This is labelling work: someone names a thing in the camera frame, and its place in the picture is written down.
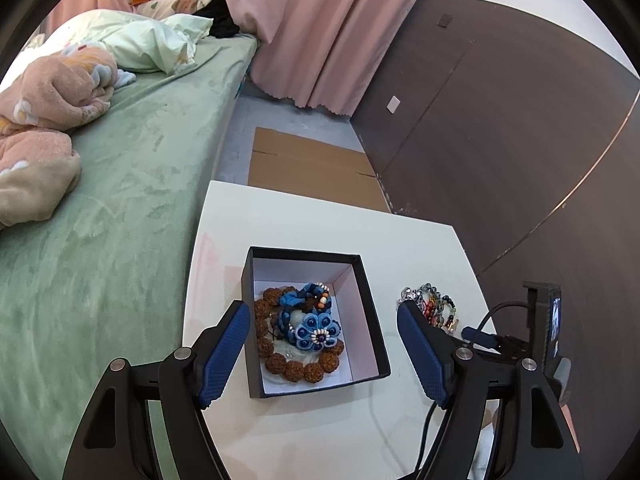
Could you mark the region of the person's right hand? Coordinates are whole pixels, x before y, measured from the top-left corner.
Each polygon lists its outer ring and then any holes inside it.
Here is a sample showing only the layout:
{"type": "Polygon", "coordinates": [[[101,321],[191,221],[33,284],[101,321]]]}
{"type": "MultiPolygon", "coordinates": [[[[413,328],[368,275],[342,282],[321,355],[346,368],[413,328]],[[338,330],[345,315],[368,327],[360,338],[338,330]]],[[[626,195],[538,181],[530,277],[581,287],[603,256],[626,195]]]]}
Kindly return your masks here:
{"type": "MultiPolygon", "coordinates": [[[[562,404],[561,412],[567,423],[568,430],[570,430],[570,435],[573,438],[576,451],[577,453],[580,453],[582,448],[580,447],[580,444],[578,441],[577,432],[574,426],[572,414],[570,414],[570,407],[567,404],[562,404]]],[[[498,410],[495,410],[493,412],[486,410],[484,420],[483,420],[484,427],[482,430],[480,430],[480,441],[485,440],[486,442],[490,442],[494,438],[494,434],[497,426],[497,417],[498,417],[498,410]]]]}

